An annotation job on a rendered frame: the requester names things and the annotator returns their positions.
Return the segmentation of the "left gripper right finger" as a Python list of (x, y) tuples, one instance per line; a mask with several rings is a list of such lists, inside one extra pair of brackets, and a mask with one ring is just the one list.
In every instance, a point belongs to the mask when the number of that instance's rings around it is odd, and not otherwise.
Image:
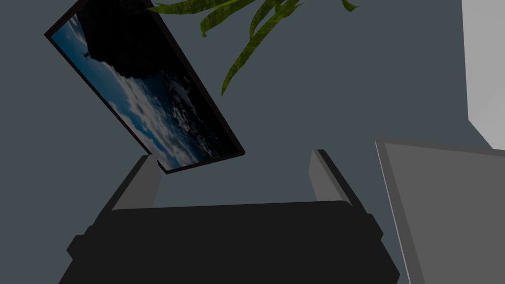
[(359, 211), (365, 211), (325, 150), (311, 151), (308, 174), (317, 201), (345, 201)]

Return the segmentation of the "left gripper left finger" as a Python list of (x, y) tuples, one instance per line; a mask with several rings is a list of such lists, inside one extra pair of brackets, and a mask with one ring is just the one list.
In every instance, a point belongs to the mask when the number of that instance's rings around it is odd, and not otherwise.
[(113, 210), (152, 208), (161, 182), (158, 162), (143, 155), (114, 191), (99, 216)]

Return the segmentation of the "framed sky and clouds picture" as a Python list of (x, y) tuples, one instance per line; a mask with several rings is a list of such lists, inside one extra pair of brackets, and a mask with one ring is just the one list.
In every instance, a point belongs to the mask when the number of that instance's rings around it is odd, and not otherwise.
[(77, 0), (45, 37), (166, 173), (245, 149), (151, 0)]

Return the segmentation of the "grey cabinet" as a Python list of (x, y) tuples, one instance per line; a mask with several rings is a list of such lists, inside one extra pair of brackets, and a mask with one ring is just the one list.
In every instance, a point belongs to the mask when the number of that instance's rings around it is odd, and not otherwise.
[(380, 138), (409, 284), (505, 284), (505, 150)]

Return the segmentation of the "green leafy plant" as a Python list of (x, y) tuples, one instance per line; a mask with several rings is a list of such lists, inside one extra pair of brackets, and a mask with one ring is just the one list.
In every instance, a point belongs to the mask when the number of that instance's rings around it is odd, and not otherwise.
[[(184, 0), (174, 4), (156, 3), (148, 10), (158, 14), (189, 15), (211, 10), (201, 22), (202, 37), (232, 14), (256, 0)], [(290, 16), (302, 3), (300, 0), (264, 0), (254, 14), (249, 27), (249, 41), (233, 65), (230, 67), (221, 87), (224, 96), (229, 83), (238, 70), (245, 65), (256, 48), (281, 22)]]

